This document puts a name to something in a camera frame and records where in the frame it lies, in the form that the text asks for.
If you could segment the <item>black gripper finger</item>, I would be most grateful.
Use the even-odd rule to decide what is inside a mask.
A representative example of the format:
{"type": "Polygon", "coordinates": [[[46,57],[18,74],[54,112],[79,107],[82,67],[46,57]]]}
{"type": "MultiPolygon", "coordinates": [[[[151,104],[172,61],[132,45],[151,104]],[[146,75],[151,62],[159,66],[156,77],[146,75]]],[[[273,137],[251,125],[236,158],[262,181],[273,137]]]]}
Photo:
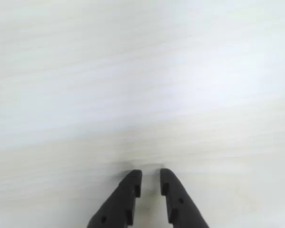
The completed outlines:
{"type": "Polygon", "coordinates": [[[136,198],[141,196],[142,171],[130,171],[88,222],[88,228],[127,228],[133,225],[136,198]]]}
{"type": "Polygon", "coordinates": [[[174,228],[207,228],[197,206],[170,169],[160,169],[161,195],[166,198],[168,222],[174,228]]]}

